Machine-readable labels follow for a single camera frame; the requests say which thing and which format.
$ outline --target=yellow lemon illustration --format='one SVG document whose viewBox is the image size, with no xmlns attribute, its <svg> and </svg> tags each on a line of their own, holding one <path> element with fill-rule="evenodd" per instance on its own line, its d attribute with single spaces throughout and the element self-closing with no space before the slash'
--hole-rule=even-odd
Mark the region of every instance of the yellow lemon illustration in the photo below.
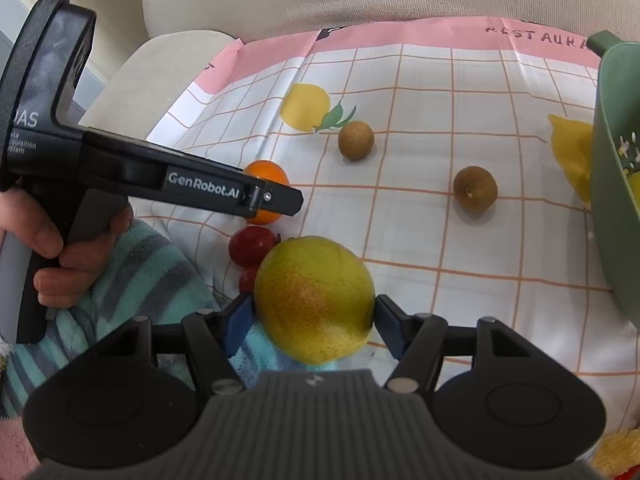
<svg viewBox="0 0 640 480">
<path fill-rule="evenodd" d="M 591 207 L 591 137 L 593 126 L 550 114 L 553 127 L 551 149 L 584 205 Z"/>
<path fill-rule="evenodd" d="M 329 111 L 329 94 L 316 85 L 295 83 L 284 98 L 280 117 L 300 132 L 312 132 Z"/>
</svg>

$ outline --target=finger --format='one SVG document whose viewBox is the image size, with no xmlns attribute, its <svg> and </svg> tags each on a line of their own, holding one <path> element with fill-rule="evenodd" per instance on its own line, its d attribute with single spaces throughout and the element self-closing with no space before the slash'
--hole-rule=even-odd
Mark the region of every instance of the finger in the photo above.
<svg viewBox="0 0 640 480">
<path fill-rule="evenodd" d="M 82 298 L 82 294 L 69 294 L 69 295 L 50 295 L 50 294 L 38 294 L 38 302 L 44 306 L 50 306 L 53 308 L 71 308 L 75 306 L 78 300 Z"/>
<path fill-rule="evenodd" d="M 62 250 L 62 236 L 46 211 L 17 187 L 0 193 L 0 230 L 12 232 L 45 258 L 55 258 Z"/>
<path fill-rule="evenodd" d="M 132 220 L 133 209 L 131 208 L 131 204 L 127 204 L 126 208 L 111 219 L 109 228 L 116 238 L 120 238 L 124 232 L 129 229 Z"/>
<path fill-rule="evenodd" d="M 89 242 L 76 242 L 62 249 L 58 261 L 65 269 L 100 272 L 113 250 L 115 236 L 110 231 Z"/>
<path fill-rule="evenodd" d="M 83 294 L 94 284 L 95 272 L 49 267 L 40 269 L 33 277 L 33 286 L 47 295 Z"/>
</svg>

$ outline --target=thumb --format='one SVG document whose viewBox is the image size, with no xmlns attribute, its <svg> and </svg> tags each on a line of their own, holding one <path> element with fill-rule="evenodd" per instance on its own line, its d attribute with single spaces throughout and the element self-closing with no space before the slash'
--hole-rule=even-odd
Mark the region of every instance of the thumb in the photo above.
<svg viewBox="0 0 640 480">
<path fill-rule="evenodd" d="M 12 187 L 0 193 L 0 231 L 12 232 L 22 243 L 45 258 L 62 250 L 60 232 L 42 206 L 25 190 Z"/>
</svg>

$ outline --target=checkered tablecloth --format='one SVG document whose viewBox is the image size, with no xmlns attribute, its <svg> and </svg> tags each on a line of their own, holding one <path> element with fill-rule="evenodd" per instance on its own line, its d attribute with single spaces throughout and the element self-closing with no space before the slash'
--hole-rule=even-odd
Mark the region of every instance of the checkered tablecloth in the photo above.
<svg viewBox="0 0 640 480">
<path fill-rule="evenodd" d="M 270 228 L 322 235 L 369 268 L 377 293 L 409 313 L 473 326 L 495 316 L 602 397 L 607 430 L 637 425 L 638 331 L 600 268 L 590 213 L 550 148 L 548 114 L 591 122 L 598 58 L 584 38 L 496 18 L 380 23 L 225 49 L 178 98 L 149 140 L 233 166 L 268 158 L 305 199 Z M 337 130 L 300 132 L 280 106 L 294 83 L 331 106 L 356 107 L 376 146 L 363 161 L 339 153 Z M 485 215 L 450 190 L 465 166 L 498 183 Z M 238 291 L 229 237 L 241 218 L 134 200 L 216 294 Z M 345 367 L 384 381 L 396 362 L 380 336 Z M 467 370 L 448 359 L 442 377 Z"/>
</svg>

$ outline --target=yellow pear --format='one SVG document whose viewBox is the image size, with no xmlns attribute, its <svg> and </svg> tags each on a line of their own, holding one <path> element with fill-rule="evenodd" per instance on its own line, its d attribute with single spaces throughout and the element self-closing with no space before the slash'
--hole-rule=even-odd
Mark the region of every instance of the yellow pear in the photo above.
<svg viewBox="0 0 640 480">
<path fill-rule="evenodd" d="M 254 303 L 264 331 L 300 362 L 345 357 L 367 341 L 375 302 L 367 267 L 319 236 L 276 245 L 255 277 Z"/>
</svg>

